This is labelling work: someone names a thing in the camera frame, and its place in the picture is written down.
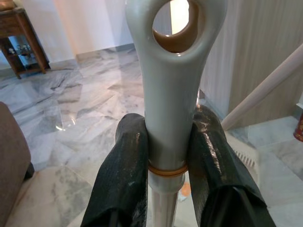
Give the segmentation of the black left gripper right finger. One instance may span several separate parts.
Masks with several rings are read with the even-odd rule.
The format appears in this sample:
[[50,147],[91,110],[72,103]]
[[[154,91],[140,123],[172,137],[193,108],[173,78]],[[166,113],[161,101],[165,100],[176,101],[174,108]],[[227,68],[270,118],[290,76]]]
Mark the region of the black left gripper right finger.
[[188,173],[199,227],[275,226],[257,184],[206,106],[194,113]]

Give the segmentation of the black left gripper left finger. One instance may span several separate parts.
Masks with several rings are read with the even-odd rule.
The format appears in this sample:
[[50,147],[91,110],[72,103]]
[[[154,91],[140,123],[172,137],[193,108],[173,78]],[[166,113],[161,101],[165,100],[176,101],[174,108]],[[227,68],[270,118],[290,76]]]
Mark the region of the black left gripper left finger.
[[100,166],[81,226],[146,226],[148,149],[144,117],[126,114],[118,123],[115,145]]

